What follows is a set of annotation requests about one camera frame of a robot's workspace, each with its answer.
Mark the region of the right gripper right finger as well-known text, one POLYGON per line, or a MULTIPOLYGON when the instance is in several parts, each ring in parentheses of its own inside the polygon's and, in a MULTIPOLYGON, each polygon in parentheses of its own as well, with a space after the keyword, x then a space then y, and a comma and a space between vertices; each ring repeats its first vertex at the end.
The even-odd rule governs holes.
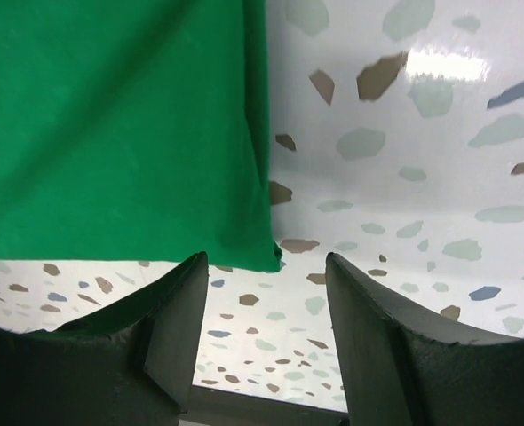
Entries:
POLYGON ((326 289, 353 425, 524 425, 524 338, 430 311, 339 254, 326 289))

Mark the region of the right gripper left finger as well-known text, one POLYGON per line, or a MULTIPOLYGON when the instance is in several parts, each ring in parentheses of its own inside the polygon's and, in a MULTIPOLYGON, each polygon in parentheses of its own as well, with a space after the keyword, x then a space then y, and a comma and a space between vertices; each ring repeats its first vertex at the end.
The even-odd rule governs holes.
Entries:
POLYGON ((209 285, 205 253, 54 331, 0 328, 0 425, 175 425, 209 285))

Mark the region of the green t shirt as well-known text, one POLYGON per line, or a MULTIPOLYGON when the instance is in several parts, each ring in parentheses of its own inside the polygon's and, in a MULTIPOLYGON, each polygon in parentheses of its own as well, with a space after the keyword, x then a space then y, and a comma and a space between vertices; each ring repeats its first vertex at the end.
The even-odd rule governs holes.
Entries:
POLYGON ((276 272, 262 1, 0 1, 0 260, 276 272))

